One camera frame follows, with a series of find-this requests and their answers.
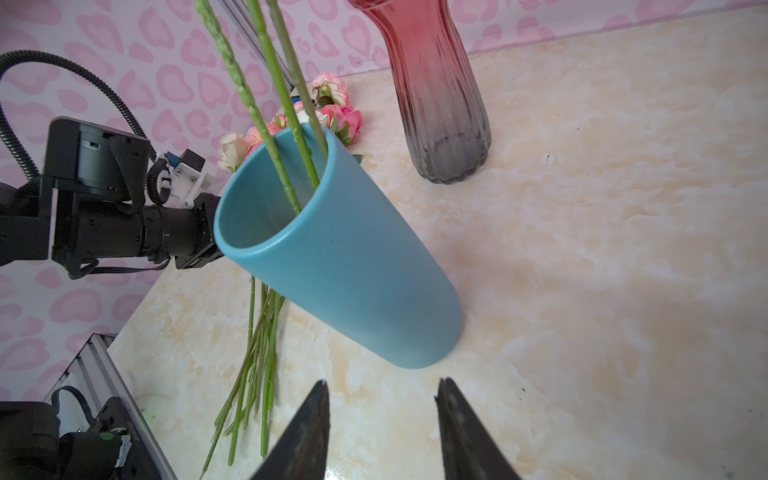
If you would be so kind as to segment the white rose stem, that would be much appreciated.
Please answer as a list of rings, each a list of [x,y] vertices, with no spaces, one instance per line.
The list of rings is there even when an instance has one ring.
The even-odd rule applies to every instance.
[[[321,152],[325,158],[328,158],[328,145],[325,138],[325,133],[317,117],[316,108],[311,100],[309,90],[307,88],[298,58],[295,53],[295,49],[290,38],[290,34],[285,24],[284,16],[280,10],[277,0],[267,0],[266,3],[269,7],[272,23],[285,54],[285,61],[288,70],[293,80],[295,81],[296,89],[303,104],[304,111],[309,117],[309,125],[315,134],[315,139],[321,149]]]

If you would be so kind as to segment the teal ceramic vase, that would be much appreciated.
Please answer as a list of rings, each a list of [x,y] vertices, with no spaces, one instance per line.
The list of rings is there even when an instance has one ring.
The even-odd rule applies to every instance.
[[[332,133],[306,173],[291,131],[275,137],[292,206],[265,148],[233,175],[217,207],[223,254],[293,304],[393,365],[447,356],[463,326],[459,296],[413,229]]]

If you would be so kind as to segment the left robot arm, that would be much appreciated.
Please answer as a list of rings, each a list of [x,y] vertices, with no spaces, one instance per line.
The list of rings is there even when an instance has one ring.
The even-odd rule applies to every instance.
[[[1,262],[51,259],[72,279],[117,274],[118,258],[195,269],[222,257],[214,168],[196,153],[152,163],[140,136],[69,117],[49,126],[43,172],[1,187]]]

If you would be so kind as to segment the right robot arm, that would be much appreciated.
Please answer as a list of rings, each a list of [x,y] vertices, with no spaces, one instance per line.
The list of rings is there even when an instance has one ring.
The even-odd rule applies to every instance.
[[[59,432],[59,403],[1,405],[1,476],[4,479],[172,479],[118,397],[92,415],[84,396],[72,391],[89,427]],[[518,474],[451,378],[435,398],[444,475],[448,479],[515,479]],[[330,439],[330,400],[317,382],[297,410],[256,479],[322,479]]]

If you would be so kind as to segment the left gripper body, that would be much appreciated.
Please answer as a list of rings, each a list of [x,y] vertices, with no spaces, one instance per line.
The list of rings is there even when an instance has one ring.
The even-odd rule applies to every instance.
[[[214,218],[220,197],[200,193],[191,209],[185,209],[186,236],[191,239],[192,250],[186,255],[175,255],[177,269],[202,268],[224,256],[214,238]]]

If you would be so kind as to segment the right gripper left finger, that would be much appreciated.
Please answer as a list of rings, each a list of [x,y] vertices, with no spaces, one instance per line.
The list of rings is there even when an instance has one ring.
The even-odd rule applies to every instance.
[[[251,479],[323,480],[329,435],[329,390],[318,380]]]

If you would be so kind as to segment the peach rose spray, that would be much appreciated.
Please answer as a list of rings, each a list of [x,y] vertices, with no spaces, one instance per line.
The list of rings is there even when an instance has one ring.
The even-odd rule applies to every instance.
[[[237,62],[232,47],[227,39],[226,35],[221,30],[220,22],[216,17],[210,2],[208,0],[194,0],[195,9],[201,18],[203,25],[211,35],[217,50],[226,66],[226,69],[230,75],[230,78],[234,82],[238,95],[246,107],[249,116],[254,123],[261,139],[264,142],[264,146],[270,156],[270,159],[275,167],[278,178],[282,184],[284,192],[287,196],[288,202],[295,215],[301,212],[301,206],[296,195],[295,189],[289,178],[289,174],[285,168],[284,162],[278,151],[277,145],[274,141],[273,135],[269,133],[267,123],[258,109],[254,95],[247,85],[245,75]]]

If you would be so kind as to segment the pink rose stem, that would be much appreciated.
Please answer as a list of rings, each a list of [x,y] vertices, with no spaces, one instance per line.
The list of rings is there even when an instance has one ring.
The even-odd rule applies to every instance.
[[[293,133],[296,145],[299,149],[305,170],[308,174],[312,187],[316,189],[319,186],[320,179],[317,175],[313,163],[312,151],[306,143],[303,128],[294,110],[289,95],[289,90],[287,89],[287,83],[280,67],[278,56],[274,50],[274,45],[271,41],[271,38],[267,32],[266,21],[264,19],[261,6],[257,0],[247,0],[246,4],[253,27],[257,33],[260,45],[262,47],[262,52],[264,54],[270,75],[273,78],[274,85],[277,89],[281,104],[284,108],[284,113],[286,115],[288,125]]]

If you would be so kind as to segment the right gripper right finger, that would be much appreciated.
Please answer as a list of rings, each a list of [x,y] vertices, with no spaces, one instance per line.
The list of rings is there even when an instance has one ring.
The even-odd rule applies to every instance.
[[[440,380],[435,401],[446,479],[521,480],[452,378]]]

